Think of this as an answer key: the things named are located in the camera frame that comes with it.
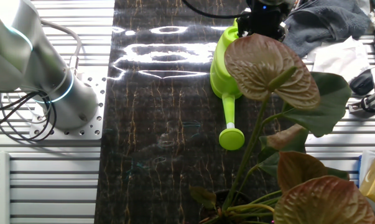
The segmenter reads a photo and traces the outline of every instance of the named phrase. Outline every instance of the dark marble mat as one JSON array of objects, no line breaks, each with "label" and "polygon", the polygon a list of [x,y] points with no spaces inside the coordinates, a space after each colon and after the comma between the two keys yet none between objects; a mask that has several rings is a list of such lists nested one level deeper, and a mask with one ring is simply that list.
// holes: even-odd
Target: dark marble mat
[{"label": "dark marble mat", "polygon": [[[246,6],[191,3],[217,14]],[[198,223],[200,206],[189,184],[230,188],[243,150],[225,151],[218,143],[226,124],[209,71],[222,27],[232,23],[199,16],[180,0],[116,1],[114,26],[125,30],[113,33],[95,223]],[[271,99],[266,115],[281,106]],[[236,101],[236,127],[246,142],[259,107],[246,98]],[[264,133],[288,125],[272,123]],[[274,190],[277,181],[257,171],[244,193],[254,199]]]}]

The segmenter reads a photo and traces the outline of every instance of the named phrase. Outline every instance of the white paper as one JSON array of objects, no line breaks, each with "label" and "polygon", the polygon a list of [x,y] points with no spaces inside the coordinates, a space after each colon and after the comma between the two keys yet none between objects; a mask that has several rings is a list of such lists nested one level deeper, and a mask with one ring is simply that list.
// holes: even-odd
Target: white paper
[{"label": "white paper", "polygon": [[341,75],[347,82],[369,68],[365,46],[352,37],[343,43],[323,43],[307,55],[307,60],[314,61],[313,72]]}]

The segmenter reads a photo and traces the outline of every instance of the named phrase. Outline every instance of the metal table surface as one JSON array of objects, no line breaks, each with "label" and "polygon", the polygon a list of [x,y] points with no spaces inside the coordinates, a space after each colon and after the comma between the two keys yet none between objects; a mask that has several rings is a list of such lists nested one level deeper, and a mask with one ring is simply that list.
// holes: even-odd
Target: metal table surface
[{"label": "metal table surface", "polygon": [[[91,85],[107,75],[113,29],[114,1],[32,1],[40,16],[74,30],[83,48],[80,67]],[[76,41],[59,30],[44,27],[60,55],[69,61]],[[18,98],[12,94],[13,101]],[[29,102],[32,109],[35,102]],[[32,118],[23,106],[21,115]],[[30,124],[17,115],[12,124],[24,134]],[[0,151],[11,155],[11,223],[93,223],[100,160],[100,141],[42,141],[31,145],[9,139],[0,130]]]},{"label": "metal table surface", "polygon": [[[33,1],[40,16],[74,30],[83,41],[80,72],[84,77],[107,74],[112,32],[124,32],[113,27],[114,1]],[[53,28],[44,27],[51,43],[68,60],[76,42]],[[361,41],[367,46],[369,59],[375,65],[373,36]],[[312,63],[306,62],[309,69]],[[359,99],[351,98],[349,103]],[[31,108],[35,102],[29,102]],[[26,118],[31,113],[23,106]],[[30,124],[17,115],[11,121],[24,134]],[[358,118],[349,113],[335,126],[333,132],[320,139],[309,135],[307,152],[326,166],[350,172],[358,181],[358,156],[363,150],[375,151],[375,115]],[[11,155],[11,223],[94,222],[96,188],[100,162],[100,141],[43,141],[20,144],[0,131],[0,151]]]}]

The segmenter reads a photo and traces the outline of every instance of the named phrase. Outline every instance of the plant stem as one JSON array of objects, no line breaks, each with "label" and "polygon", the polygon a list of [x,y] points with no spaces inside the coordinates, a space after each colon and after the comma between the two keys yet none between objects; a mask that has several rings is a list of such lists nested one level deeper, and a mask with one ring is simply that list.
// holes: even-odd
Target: plant stem
[{"label": "plant stem", "polygon": [[270,197],[270,196],[273,196],[273,195],[276,195],[276,194],[279,194],[279,193],[281,193],[281,190],[278,190],[276,192],[269,193],[269,194],[267,194],[267,195],[265,195],[263,197],[260,197],[260,198],[256,199],[255,201],[251,202],[250,204],[254,204],[254,203],[260,202],[261,200],[263,200],[263,199],[265,199],[267,197]]},{"label": "plant stem", "polygon": [[269,123],[270,121],[272,121],[272,120],[274,120],[274,119],[276,119],[276,118],[280,118],[280,117],[282,117],[282,113],[275,114],[275,115],[273,115],[273,116],[270,116],[270,117],[266,118],[266,119],[262,122],[262,124],[265,125],[265,124]]},{"label": "plant stem", "polygon": [[[270,199],[270,200],[267,200],[267,201],[264,201],[264,202],[259,202],[259,204],[262,204],[262,205],[268,205],[270,207],[273,207],[274,205],[276,205],[276,203],[279,201],[281,197],[276,197],[276,198],[273,198],[273,199]],[[246,211],[250,210],[249,212],[262,212],[264,209],[263,208],[257,208],[257,209],[253,209],[251,210],[250,208],[246,208],[246,209],[242,209],[240,211],[240,213],[244,213]]]},{"label": "plant stem", "polygon": [[238,185],[238,181],[240,180],[241,176],[244,173],[245,167],[246,167],[246,165],[249,161],[249,158],[251,157],[251,154],[252,154],[254,146],[257,142],[257,139],[259,138],[259,132],[261,131],[260,127],[262,127],[261,121],[262,121],[262,118],[263,118],[263,114],[266,110],[266,105],[267,105],[267,102],[269,101],[269,97],[270,96],[268,96],[262,103],[261,110],[259,111],[259,114],[258,114],[257,119],[256,119],[254,131],[252,132],[251,138],[249,140],[248,146],[247,146],[247,148],[245,150],[245,153],[244,153],[244,156],[243,156],[243,160],[241,161],[240,167],[238,168],[236,180],[232,184],[232,186],[230,188],[230,191],[229,191],[229,194],[227,195],[226,200],[223,203],[222,211],[226,211],[227,208],[230,206],[231,201],[233,200],[233,196],[234,196],[234,193],[236,191],[237,185]]},{"label": "plant stem", "polygon": [[220,217],[216,217],[216,218],[213,218],[211,220],[208,220],[206,221],[205,223],[202,223],[202,224],[211,224],[211,223],[215,223],[216,221],[218,221],[220,219]]},{"label": "plant stem", "polygon": [[[278,113],[278,114],[275,114],[275,115],[273,115],[273,116],[270,116],[270,117],[266,118],[266,119],[262,122],[261,127],[260,127],[259,129],[262,130],[265,124],[267,124],[267,123],[271,122],[272,120],[274,120],[274,119],[276,119],[276,118],[279,118],[279,117],[281,117],[281,116],[282,116],[282,113]],[[237,192],[237,194],[236,194],[236,196],[235,196],[233,202],[231,203],[232,205],[234,205],[234,203],[236,202],[236,200],[237,200],[237,198],[238,198],[239,193],[243,190],[243,187],[245,186],[245,183],[247,182],[248,177],[249,177],[249,176],[250,176],[250,175],[251,175],[256,169],[258,169],[258,168],[259,168],[259,165],[256,164],[254,167],[252,167],[252,168],[248,171],[247,175],[246,175],[245,178],[244,178],[243,184],[241,184],[241,186],[240,186],[240,188],[239,188],[239,190],[238,190],[238,192]]]},{"label": "plant stem", "polygon": [[239,195],[239,193],[243,190],[243,187],[244,187],[245,183],[247,182],[248,177],[249,177],[249,176],[250,176],[250,175],[251,175],[256,169],[258,169],[258,168],[259,168],[259,166],[256,164],[254,167],[252,167],[252,168],[248,171],[247,175],[246,175],[245,178],[244,178],[243,184],[241,184],[241,187],[240,187],[239,190],[237,191],[237,194],[236,194],[236,196],[235,196],[233,202],[231,203],[232,205],[234,205],[234,203],[236,203],[236,200],[237,200],[237,198],[238,198],[238,195]]},{"label": "plant stem", "polygon": [[265,216],[272,216],[272,212],[267,213],[250,213],[250,214],[235,214],[231,217],[237,217],[237,218],[251,218],[251,217],[265,217]]},{"label": "plant stem", "polygon": [[262,204],[238,205],[238,206],[234,206],[234,207],[229,207],[227,209],[227,211],[234,211],[234,210],[239,210],[239,209],[243,209],[243,208],[265,208],[265,209],[270,210],[272,213],[274,213],[274,208],[272,208],[272,207],[270,207],[268,205],[262,205]]},{"label": "plant stem", "polygon": [[257,222],[257,221],[244,221],[243,223],[268,224],[268,223],[264,223],[264,222]]}]

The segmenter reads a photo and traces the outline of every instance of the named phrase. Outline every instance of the gray cloth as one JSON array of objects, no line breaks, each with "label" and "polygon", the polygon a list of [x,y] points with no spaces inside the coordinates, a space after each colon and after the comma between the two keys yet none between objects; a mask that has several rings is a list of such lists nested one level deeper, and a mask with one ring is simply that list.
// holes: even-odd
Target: gray cloth
[{"label": "gray cloth", "polygon": [[362,36],[370,19],[355,0],[316,0],[291,12],[285,23],[290,26],[283,43],[304,57],[325,40]]}]

